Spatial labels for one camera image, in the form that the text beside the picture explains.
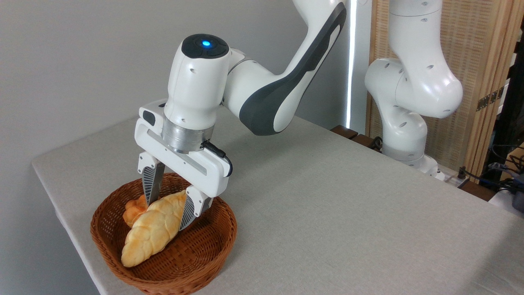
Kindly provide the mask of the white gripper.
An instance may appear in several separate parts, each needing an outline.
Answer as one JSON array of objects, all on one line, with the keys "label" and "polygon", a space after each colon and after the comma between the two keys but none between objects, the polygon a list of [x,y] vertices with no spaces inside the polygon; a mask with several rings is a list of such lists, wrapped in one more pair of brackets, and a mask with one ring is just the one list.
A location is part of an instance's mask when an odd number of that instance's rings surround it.
[{"label": "white gripper", "polygon": [[181,154],[166,144],[162,137],[163,108],[166,100],[157,100],[139,108],[135,127],[135,141],[145,152],[140,153],[137,170],[147,205],[158,200],[165,166],[183,177],[191,186],[179,231],[187,228],[204,211],[209,209],[213,197],[219,196],[228,186],[230,164],[209,149]]}]

